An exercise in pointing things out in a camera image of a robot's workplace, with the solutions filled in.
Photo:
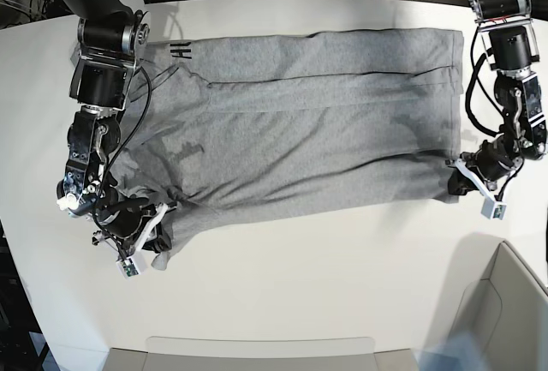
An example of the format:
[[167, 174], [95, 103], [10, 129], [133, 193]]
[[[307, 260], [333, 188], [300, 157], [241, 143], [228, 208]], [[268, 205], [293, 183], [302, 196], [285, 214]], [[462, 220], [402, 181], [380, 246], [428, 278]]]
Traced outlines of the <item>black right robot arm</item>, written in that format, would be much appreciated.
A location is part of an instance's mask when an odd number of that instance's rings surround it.
[[57, 204], [73, 217], [90, 217], [93, 241], [111, 240], [120, 259], [140, 249], [171, 248], [161, 220], [170, 206], [121, 193], [111, 168], [129, 143], [121, 121], [129, 88], [143, 75], [150, 31], [145, 0], [63, 0], [79, 18], [78, 60], [69, 96], [80, 106], [68, 129], [68, 160], [57, 184]]

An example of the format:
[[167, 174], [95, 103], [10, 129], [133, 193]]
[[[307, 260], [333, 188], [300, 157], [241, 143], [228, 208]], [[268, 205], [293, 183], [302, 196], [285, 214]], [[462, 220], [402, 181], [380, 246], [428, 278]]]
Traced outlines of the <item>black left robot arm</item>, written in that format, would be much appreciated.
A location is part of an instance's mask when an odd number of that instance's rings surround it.
[[[475, 38], [482, 39], [484, 53], [473, 61], [473, 73], [465, 92], [465, 112], [470, 123], [487, 135], [474, 153], [462, 153], [448, 163], [453, 173], [448, 182], [451, 195], [486, 189], [503, 198], [505, 188], [524, 162], [540, 160], [547, 148], [547, 124], [541, 102], [539, 78], [532, 66], [539, 51], [532, 27], [531, 0], [468, 0], [475, 13]], [[479, 73], [488, 64], [497, 78], [493, 103], [502, 124], [484, 126], [473, 114], [471, 99]]]

